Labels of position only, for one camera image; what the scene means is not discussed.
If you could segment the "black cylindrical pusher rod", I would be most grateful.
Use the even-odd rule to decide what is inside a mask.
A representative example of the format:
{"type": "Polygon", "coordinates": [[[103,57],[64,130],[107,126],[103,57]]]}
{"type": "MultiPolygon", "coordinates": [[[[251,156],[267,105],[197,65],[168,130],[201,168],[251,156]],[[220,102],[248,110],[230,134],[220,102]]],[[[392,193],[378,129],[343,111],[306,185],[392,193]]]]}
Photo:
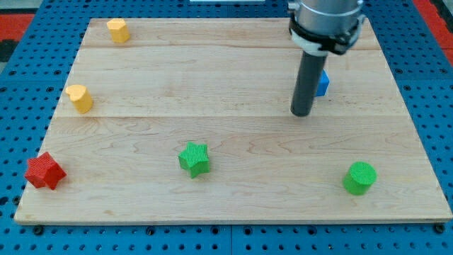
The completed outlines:
{"type": "Polygon", "coordinates": [[[290,108],[295,116],[305,117],[310,114],[326,58],[327,56],[314,56],[303,51],[290,108]]]}

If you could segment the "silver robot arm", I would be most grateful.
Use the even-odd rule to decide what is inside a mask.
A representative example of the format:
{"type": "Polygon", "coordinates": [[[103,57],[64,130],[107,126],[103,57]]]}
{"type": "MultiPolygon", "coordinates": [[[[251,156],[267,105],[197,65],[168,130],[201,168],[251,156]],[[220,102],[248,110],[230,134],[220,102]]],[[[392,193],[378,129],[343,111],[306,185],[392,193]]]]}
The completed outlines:
{"type": "Polygon", "coordinates": [[[365,20],[362,0],[293,0],[288,2],[289,31],[302,49],[291,112],[311,112],[329,53],[344,55],[358,40],[365,20]]]}

